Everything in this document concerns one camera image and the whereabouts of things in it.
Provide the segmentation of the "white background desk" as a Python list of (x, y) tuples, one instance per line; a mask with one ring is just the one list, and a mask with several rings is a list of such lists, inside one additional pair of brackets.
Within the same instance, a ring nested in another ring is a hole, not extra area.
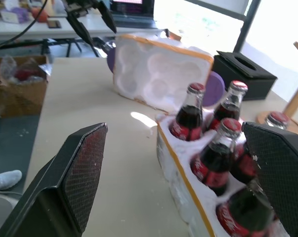
[[(35, 23), (24, 35), (21, 40), (37, 40), (43, 38), (63, 39), (74, 38), (77, 36), (73, 28), (65, 18), (56, 18), (60, 22), (60, 29), (50, 29), (46, 23)], [(79, 18), (79, 21), (88, 30), (91, 37), (112, 37), (115, 34), (106, 26), (99, 14), (89, 14)], [(13, 24), (0, 21), (0, 41), (8, 40), (22, 32), (30, 22), (22, 24)], [(143, 32), (145, 34), (158, 34), (167, 26), (161, 22), (156, 23), (155, 29), (137, 29), (137, 28), (117, 28), (117, 35), (133, 34)]]

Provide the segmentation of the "white shoe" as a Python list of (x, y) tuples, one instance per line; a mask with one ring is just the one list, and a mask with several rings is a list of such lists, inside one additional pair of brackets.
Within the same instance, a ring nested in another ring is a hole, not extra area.
[(0, 191), (12, 188), (22, 179), (22, 172), (20, 170), (7, 171), (0, 173)]

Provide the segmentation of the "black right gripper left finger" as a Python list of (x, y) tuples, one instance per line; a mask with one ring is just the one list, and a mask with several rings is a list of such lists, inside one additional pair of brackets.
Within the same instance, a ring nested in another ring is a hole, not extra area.
[(97, 192), (108, 127), (84, 127), (37, 173), (0, 237), (82, 237)]

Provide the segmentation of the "brown cardboard box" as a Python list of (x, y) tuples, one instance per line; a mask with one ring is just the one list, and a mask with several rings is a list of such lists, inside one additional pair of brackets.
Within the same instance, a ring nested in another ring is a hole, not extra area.
[(0, 117), (38, 115), (48, 85), (48, 78), (39, 82), (0, 85)]

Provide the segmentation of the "open laptop computer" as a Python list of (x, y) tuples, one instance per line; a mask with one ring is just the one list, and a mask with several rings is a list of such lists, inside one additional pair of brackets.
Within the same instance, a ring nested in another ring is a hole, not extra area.
[(117, 27), (156, 29), (155, 0), (110, 0), (110, 11)]

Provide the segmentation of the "white foam taped box lid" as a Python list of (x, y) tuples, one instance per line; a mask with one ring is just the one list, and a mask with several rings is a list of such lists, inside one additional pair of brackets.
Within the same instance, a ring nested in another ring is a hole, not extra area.
[(175, 39), (121, 35), (116, 38), (114, 89), (125, 98), (174, 112), (190, 83), (207, 83), (213, 61), (208, 52)]

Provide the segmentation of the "orange round object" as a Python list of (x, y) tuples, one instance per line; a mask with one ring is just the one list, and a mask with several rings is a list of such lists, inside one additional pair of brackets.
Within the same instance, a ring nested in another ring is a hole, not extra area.
[(42, 10), (42, 12), (39, 14), (40, 12), (40, 8), (39, 7), (33, 7), (31, 8), (31, 14), (33, 18), (36, 18), (37, 16), (39, 16), (37, 18), (37, 22), (39, 23), (46, 23), (47, 22), (47, 18), (48, 18), (48, 14), (46, 13), (45, 10)]

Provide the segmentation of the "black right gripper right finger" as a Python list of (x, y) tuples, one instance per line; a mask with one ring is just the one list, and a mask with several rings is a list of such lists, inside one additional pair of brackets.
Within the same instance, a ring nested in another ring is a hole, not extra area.
[(288, 235), (298, 237), (298, 135), (254, 122), (242, 131), (263, 191)]

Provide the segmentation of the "black tissue box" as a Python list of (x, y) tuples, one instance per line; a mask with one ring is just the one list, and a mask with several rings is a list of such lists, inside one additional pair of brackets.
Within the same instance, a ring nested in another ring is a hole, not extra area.
[(264, 100), (277, 77), (239, 52), (218, 51), (212, 71), (219, 74), (225, 86), (238, 80), (248, 86), (245, 101)]

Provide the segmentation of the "glass cola bottle red cap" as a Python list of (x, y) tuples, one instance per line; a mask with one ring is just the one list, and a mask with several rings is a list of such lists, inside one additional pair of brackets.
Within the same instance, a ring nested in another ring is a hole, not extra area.
[(230, 173), (244, 184), (248, 184), (256, 178), (255, 162), (250, 154), (247, 142), (236, 145)]
[(273, 127), (277, 127), (283, 130), (286, 130), (289, 122), (290, 122), (290, 118), (278, 111), (271, 111), (265, 118), (264, 120), (265, 124), (269, 125), (269, 126), (273, 126)]
[(233, 152), (240, 133), (241, 124), (238, 120), (224, 118), (213, 139), (191, 159), (192, 173), (217, 196), (226, 191)]
[(216, 207), (217, 219), (231, 237), (267, 237), (273, 208), (257, 180)]
[(188, 85), (186, 98), (169, 126), (170, 133), (183, 141), (195, 141), (202, 136), (202, 102), (205, 86), (198, 82)]
[(206, 131), (217, 130), (224, 118), (239, 120), (243, 97), (248, 91), (248, 86), (238, 80), (230, 83), (227, 94), (221, 103), (215, 108), (213, 115), (206, 124)]

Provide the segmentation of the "purple round disc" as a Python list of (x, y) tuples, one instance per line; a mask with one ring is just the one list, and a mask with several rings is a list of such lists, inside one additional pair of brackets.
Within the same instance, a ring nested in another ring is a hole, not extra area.
[(107, 53), (107, 65), (109, 67), (109, 70), (113, 73), (114, 66), (115, 66), (115, 52), (116, 48), (111, 48)]
[(225, 93), (225, 84), (222, 77), (211, 71), (206, 83), (206, 92), (203, 98), (203, 106), (210, 107), (218, 103)]

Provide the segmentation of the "white foam crate yellow tape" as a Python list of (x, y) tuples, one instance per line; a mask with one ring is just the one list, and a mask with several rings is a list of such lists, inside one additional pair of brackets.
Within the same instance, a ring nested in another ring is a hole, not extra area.
[(157, 121), (157, 157), (178, 212), (188, 225), (190, 237), (230, 237), (219, 223), (215, 208), (218, 204), (245, 187), (232, 175), (228, 176), (228, 187), (222, 196), (201, 183), (192, 173), (190, 160), (215, 136), (211, 130), (201, 139), (186, 142), (175, 138), (169, 131), (174, 115), (160, 114)]

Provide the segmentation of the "clear plastic wrapped items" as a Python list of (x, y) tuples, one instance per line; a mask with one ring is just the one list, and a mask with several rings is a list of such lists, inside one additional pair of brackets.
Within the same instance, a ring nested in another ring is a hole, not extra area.
[(0, 85), (23, 84), (46, 80), (52, 65), (46, 56), (4, 56), (0, 60)]

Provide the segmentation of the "black window frame post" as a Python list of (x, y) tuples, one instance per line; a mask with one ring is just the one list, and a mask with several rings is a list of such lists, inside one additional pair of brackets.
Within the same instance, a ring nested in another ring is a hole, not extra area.
[(241, 52), (261, 0), (185, 0), (243, 22), (234, 52)]

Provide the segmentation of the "grey round object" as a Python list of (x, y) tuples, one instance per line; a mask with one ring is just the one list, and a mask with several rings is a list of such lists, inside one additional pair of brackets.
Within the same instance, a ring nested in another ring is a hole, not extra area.
[(2, 225), (18, 203), (18, 199), (0, 195), (0, 225)]

